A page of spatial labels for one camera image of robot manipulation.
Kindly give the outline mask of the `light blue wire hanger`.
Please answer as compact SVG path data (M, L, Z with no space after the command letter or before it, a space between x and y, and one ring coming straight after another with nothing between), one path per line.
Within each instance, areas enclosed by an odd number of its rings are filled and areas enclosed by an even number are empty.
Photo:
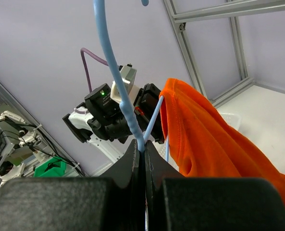
M148 141L154 122L148 123L146 134L143 134L139 128L111 46L106 22L105 2L103 0L95 0L93 6L100 43L121 97L121 112L125 116L130 131L133 132L138 145L139 167L137 170L140 173L140 179L137 183L146 190L148 229L150 231L167 231L169 230L169 220L164 198L159 197L154 199L153 196L156 192L163 192L163 179L176 171L159 155L155 147Z

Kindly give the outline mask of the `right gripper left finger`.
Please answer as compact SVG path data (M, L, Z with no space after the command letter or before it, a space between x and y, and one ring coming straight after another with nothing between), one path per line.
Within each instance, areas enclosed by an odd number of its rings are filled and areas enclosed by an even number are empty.
M136 140L98 177L13 179L0 189L0 231L140 231Z

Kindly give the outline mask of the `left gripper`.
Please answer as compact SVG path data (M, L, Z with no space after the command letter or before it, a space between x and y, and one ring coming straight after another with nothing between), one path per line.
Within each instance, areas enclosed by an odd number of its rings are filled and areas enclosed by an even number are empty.
M153 83L146 84L144 88L139 89L138 95L134 102L134 112L142 132L146 131L150 119L152 118L155 107L159 100L159 94L160 89ZM155 142L159 144L163 144L165 142L161 126L160 113L158 113L155 120L151 136L154 138Z

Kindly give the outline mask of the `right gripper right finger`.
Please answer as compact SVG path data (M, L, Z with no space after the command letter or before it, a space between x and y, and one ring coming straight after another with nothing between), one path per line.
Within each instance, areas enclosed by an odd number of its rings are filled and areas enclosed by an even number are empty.
M187 178L145 145L151 231L285 231L285 206L262 178Z

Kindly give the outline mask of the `orange t shirt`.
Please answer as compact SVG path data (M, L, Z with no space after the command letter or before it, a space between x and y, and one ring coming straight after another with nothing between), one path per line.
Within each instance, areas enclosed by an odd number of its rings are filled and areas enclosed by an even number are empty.
M187 83L169 78L160 96L161 126L169 152L186 177L258 177L268 180L285 205L285 174Z

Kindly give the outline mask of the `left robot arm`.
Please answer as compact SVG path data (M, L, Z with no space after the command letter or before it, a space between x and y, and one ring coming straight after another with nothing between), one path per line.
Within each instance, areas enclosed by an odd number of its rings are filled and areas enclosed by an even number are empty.
M129 98L143 132L147 130L159 95L160 89L154 84L146 84L143 88L133 86L130 91ZM72 113L63 117L63 121L79 141L95 146L113 163L123 154L112 142L118 140L125 143L132 135L120 110L120 101L116 84L103 84L89 93Z

